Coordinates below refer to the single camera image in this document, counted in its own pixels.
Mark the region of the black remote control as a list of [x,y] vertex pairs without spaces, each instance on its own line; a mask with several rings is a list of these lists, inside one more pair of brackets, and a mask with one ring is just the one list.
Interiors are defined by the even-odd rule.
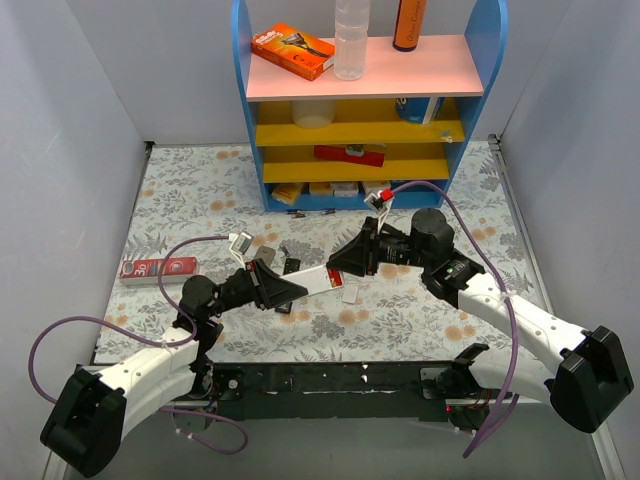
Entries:
[[287,302],[276,307],[274,311],[280,314],[289,315],[292,311],[292,306],[293,306],[292,302]]

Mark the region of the white battery cover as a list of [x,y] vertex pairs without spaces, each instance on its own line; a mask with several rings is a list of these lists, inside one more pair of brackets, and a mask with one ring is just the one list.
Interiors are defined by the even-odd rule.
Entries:
[[358,286],[346,285],[342,293],[342,301],[347,304],[355,304],[358,298]]

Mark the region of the white remote control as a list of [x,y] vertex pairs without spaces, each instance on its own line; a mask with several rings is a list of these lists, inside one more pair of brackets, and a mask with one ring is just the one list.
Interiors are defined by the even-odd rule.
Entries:
[[332,288],[328,277],[326,265],[299,270],[297,272],[284,275],[283,278],[292,283],[303,286],[307,290],[308,296],[328,292],[338,288]]

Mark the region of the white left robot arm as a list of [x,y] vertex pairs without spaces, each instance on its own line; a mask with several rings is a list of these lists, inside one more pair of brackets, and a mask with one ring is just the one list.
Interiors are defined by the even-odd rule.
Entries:
[[308,295],[308,289],[255,260],[224,283],[202,275],[182,287],[178,316],[158,340],[144,340],[134,355],[67,380],[40,434],[41,443],[90,478],[117,453],[135,426],[171,400],[205,398],[212,390],[207,353],[223,327],[222,313],[253,303],[272,309]]

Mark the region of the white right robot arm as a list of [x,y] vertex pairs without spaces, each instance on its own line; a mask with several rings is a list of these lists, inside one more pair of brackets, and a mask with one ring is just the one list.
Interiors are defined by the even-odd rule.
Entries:
[[595,432],[633,391],[617,334],[604,326],[589,331],[507,296],[494,276],[455,248],[454,230],[439,210],[414,213],[409,233],[368,217],[327,265],[364,277],[375,275],[382,263],[421,268],[421,280],[434,297],[516,338],[546,372],[531,382],[516,374],[511,391],[549,402],[577,430]]

